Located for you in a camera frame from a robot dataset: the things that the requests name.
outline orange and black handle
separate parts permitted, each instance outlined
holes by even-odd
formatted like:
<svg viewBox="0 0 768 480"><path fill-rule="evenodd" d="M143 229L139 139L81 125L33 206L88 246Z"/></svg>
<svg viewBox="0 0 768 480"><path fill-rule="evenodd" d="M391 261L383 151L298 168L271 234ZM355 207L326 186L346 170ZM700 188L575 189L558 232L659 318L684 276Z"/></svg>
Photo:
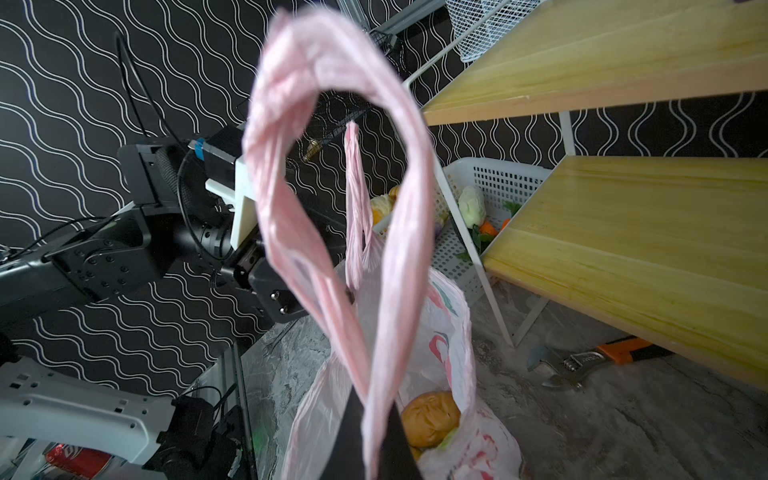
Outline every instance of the orange and black handle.
<svg viewBox="0 0 768 480"><path fill-rule="evenodd" d="M599 345L598 350L618 365L674 354L674 352L655 345L647 340L637 338L634 335L625 336L623 339Z"/></svg>

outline orange vegetable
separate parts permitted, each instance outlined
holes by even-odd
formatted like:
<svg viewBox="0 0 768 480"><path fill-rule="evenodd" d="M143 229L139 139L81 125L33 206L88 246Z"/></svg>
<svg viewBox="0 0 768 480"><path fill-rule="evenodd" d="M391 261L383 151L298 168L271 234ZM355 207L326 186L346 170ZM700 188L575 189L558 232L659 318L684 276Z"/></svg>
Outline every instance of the orange vegetable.
<svg viewBox="0 0 768 480"><path fill-rule="evenodd" d="M498 232L497 232L497 231L496 231L496 229L493 227L493 225L491 225L491 222L489 222L489 221L487 221L487 220L485 221L485 223L484 223L484 224L482 224L482 225L480 226L480 233L487 233L488 235L492 235L492 236L494 236L494 237L495 237L496 235L498 235Z"/></svg>

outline shelf board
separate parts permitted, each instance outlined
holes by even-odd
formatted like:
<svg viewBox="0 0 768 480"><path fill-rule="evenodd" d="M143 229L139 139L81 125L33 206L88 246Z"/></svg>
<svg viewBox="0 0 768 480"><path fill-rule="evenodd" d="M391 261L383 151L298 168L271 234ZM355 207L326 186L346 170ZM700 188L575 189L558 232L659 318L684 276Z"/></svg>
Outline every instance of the shelf board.
<svg viewBox="0 0 768 480"><path fill-rule="evenodd" d="M768 389L766 205L762 158L566 157L483 263Z"/></svg>
<svg viewBox="0 0 768 480"><path fill-rule="evenodd" d="M547 0L424 108L429 125L768 89L768 0Z"/></svg>

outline wavy line wallpaper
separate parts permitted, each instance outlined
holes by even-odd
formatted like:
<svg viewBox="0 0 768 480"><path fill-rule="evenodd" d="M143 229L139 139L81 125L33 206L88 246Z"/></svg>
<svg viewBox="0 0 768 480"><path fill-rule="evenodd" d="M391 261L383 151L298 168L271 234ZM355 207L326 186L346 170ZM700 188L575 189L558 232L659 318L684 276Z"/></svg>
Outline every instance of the wavy line wallpaper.
<svg viewBox="0 0 768 480"><path fill-rule="evenodd" d="M4 0L0 3L0 243L20 247L62 221L108 216L131 199L116 152L142 140L121 87L113 34L122 31L161 109L183 137L244 120L266 27L276 8L304 0ZM361 0L372 26L408 0ZM327 5L334 7L333 0ZM412 26L409 71L451 40L447 14ZM427 102L465 65L456 53L414 85ZM165 136L149 104L139 111ZM571 112L579 154L768 156L768 94ZM402 178L406 160L386 116L359 119L371 194ZM553 167L564 155L558 116L433 127L443 162L492 157ZM302 198L343 220L340 141L288 177ZM3 319L23 354L70 376L132 392L176 395L235 339L267 328L208 271L175 264L162 280L101 303L34 319Z"/></svg>

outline red soda can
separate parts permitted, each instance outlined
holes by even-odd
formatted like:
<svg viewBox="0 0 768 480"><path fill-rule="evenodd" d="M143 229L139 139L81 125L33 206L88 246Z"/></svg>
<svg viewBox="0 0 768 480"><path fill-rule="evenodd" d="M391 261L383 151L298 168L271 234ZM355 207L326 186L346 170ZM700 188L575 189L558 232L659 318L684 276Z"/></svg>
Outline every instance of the red soda can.
<svg viewBox="0 0 768 480"><path fill-rule="evenodd" d="M112 455L60 443L45 454L45 461L65 472L91 480L107 466Z"/></svg>

